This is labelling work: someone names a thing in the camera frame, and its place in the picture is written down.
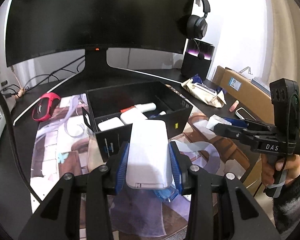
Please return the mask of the anime desk mat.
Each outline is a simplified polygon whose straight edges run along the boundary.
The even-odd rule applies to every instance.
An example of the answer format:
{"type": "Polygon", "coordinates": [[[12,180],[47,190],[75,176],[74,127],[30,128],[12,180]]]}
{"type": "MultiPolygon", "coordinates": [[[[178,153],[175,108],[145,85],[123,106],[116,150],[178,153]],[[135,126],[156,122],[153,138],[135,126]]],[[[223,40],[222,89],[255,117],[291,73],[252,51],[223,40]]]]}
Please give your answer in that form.
{"type": "MultiPolygon", "coordinates": [[[[198,141],[175,142],[180,152],[183,192],[191,195],[187,239],[245,239],[249,223],[244,213],[254,199],[232,173],[217,174],[220,154],[213,144],[198,141]]],[[[128,185],[116,194],[119,155],[88,174],[65,173],[47,194],[20,234],[20,239],[79,239],[81,195],[86,195],[85,228],[87,239],[112,239],[113,230],[145,229],[165,231],[162,203],[153,190],[134,189],[134,209],[114,216],[108,198],[119,200],[128,185]]]]}

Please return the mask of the black cardboard box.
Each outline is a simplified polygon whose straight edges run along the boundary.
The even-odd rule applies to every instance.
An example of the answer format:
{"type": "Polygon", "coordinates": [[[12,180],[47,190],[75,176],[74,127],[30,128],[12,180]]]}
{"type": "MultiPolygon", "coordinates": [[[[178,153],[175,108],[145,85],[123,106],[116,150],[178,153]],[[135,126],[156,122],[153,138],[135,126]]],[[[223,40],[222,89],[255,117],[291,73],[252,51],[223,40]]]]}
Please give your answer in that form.
{"type": "Polygon", "coordinates": [[[95,133],[103,161],[130,140],[133,123],[162,120],[172,138],[183,132],[192,111],[189,102],[159,81],[92,89],[86,96],[84,122],[95,133]]]}

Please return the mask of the pink gaming mouse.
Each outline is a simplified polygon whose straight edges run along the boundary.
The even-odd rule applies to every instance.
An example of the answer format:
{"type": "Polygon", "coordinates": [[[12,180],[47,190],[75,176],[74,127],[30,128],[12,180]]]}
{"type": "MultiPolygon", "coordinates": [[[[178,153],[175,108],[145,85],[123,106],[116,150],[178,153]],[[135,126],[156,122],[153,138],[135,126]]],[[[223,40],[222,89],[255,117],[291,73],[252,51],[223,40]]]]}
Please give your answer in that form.
{"type": "Polygon", "coordinates": [[[49,92],[43,94],[32,111],[33,120],[38,122],[49,120],[60,100],[60,96],[56,93],[49,92]]]}

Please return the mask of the white plug charger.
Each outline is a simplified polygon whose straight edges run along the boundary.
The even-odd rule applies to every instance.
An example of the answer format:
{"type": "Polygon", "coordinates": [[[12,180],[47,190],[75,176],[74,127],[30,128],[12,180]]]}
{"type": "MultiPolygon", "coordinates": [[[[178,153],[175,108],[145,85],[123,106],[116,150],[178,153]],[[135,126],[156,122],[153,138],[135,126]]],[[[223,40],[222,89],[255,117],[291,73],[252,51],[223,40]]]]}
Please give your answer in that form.
{"type": "Polygon", "coordinates": [[[138,121],[147,120],[147,116],[141,113],[138,109],[130,109],[120,115],[121,121],[125,124],[133,124],[138,121]]]}

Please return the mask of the large white power adapter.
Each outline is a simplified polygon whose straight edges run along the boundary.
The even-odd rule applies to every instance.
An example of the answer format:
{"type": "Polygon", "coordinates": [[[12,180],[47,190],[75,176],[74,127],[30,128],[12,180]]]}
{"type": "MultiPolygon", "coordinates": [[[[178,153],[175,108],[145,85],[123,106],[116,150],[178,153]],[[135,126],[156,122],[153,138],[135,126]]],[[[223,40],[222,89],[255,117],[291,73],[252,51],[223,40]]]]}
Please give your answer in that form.
{"type": "Polygon", "coordinates": [[[114,118],[108,119],[106,121],[100,122],[97,126],[100,131],[104,132],[104,131],[108,131],[110,129],[122,127],[124,125],[125,124],[121,121],[120,118],[114,117],[114,118]]]}

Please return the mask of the pink lip balm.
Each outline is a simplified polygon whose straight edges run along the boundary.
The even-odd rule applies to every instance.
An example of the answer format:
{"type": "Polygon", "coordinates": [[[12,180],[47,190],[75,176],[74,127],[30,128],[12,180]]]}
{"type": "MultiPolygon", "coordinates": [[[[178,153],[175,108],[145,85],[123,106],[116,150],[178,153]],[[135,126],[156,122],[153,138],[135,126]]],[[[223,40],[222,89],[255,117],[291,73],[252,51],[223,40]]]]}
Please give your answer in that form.
{"type": "Polygon", "coordinates": [[[236,101],[231,105],[231,107],[229,108],[229,111],[230,111],[230,112],[233,112],[233,111],[237,108],[238,105],[239,105],[239,101],[236,100],[236,101]]]}

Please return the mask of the black headphones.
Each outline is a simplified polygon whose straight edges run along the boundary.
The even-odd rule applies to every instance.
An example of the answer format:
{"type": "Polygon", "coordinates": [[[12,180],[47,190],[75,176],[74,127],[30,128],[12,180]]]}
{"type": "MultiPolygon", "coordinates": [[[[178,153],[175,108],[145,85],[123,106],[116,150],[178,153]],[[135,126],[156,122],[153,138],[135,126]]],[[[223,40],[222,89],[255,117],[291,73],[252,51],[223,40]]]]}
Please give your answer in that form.
{"type": "Polygon", "coordinates": [[[199,17],[197,15],[191,15],[187,21],[187,38],[188,39],[202,39],[206,35],[207,22],[206,17],[211,11],[210,3],[208,0],[196,0],[201,1],[203,5],[204,16],[199,17]]]}

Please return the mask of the black speaker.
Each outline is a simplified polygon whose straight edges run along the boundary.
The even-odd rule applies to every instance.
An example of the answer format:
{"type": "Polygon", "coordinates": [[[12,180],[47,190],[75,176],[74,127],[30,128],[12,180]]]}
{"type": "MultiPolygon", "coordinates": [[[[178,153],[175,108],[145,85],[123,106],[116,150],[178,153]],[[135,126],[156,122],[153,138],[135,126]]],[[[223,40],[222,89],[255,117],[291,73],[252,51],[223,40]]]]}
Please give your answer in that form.
{"type": "Polygon", "coordinates": [[[205,80],[214,50],[215,47],[212,44],[200,40],[188,40],[181,66],[182,76],[191,78],[198,74],[202,80],[205,80]]]}

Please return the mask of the blue eye drop bottle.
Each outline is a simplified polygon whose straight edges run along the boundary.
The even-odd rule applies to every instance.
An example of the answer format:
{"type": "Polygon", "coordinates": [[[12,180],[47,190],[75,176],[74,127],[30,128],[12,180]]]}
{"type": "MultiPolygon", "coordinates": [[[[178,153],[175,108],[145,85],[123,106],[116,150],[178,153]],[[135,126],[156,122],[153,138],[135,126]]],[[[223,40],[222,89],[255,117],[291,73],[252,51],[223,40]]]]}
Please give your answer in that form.
{"type": "Polygon", "coordinates": [[[166,112],[165,112],[165,111],[161,111],[159,114],[151,115],[149,118],[150,118],[150,119],[154,119],[154,118],[157,118],[157,117],[163,116],[163,115],[166,115],[166,112]]]}
{"type": "Polygon", "coordinates": [[[162,201],[162,202],[172,202],[175,197],[178,196],[179,191],[171,185],[169,188],[153,190],[153,193],[162,201]]]}

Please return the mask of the orange cap glue bottle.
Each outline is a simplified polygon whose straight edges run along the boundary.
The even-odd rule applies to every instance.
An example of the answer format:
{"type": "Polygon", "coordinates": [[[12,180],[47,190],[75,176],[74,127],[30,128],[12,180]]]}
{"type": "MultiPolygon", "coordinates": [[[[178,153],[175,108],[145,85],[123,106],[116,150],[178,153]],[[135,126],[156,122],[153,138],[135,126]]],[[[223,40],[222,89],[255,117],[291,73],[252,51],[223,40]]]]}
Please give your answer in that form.
{"type": "Polygon", "coordinates": [[[127,108],[122,109],[120,112],[124,113],[130,109],[136,108],[138,109],[141,113],[146,113],[146,112],[150,112],[150,111],[154,111],[156,110],[157,106],[155,103],[151,102],[151,103],[144,103],[144,104],[137,104],[134,106],[130,106],[127,108]]]}

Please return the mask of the white medicine box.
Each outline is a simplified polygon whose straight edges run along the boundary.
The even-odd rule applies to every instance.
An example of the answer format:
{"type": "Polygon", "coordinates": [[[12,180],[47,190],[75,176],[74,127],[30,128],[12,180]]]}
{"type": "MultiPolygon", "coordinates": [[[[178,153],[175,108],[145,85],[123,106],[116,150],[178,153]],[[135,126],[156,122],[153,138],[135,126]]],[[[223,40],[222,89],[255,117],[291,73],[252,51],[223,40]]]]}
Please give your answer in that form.
{"type": "Polygon", "coordinates": [[[209,117],[207,124],[206,124],[206,128],[213,131],[214,127],[217,124],[232,125],[232,123],[229,122],[228,120],[226,120],[225,118],[221,118],[220,116],[217,116],[214,114],[211,117],[209,117]]]}

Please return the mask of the wet wipes pack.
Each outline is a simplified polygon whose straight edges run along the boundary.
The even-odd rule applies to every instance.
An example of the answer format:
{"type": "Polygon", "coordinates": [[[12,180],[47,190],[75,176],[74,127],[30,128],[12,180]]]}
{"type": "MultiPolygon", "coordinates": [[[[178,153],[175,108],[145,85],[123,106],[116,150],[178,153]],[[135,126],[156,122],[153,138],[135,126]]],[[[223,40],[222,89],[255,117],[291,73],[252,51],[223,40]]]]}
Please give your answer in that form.
{"type": "Polygon", "coordinates": [[[192,96],[209,106],[222,108],[226,105],[223,90],[221,88],[215,90],[207,87],[198,74],[184,81],[181,86],[192,96]]]}

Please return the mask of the white smartphone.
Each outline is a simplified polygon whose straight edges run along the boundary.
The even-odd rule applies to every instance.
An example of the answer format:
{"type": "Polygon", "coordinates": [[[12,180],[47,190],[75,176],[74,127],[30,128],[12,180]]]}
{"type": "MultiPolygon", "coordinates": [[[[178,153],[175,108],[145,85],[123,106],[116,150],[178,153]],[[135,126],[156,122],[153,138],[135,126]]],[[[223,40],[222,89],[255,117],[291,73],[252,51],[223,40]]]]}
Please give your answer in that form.
{"type": "Polygon", "coordinates": [[[243,107],[235,110],[235,115],[241,120],[254,120],[256,119],[243,107]]]}

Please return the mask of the black curved monitor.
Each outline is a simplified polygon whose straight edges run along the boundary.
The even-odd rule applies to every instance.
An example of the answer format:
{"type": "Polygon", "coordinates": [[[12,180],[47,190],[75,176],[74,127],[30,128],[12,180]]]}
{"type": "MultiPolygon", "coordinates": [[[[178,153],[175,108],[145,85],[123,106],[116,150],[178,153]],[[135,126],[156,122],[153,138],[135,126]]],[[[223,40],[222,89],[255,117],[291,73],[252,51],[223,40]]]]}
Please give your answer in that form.
{"type": "Polygon", "coordinates": [[[6,63],[67,50],[183,52],[193,0],[12,0],[6,63]]]}

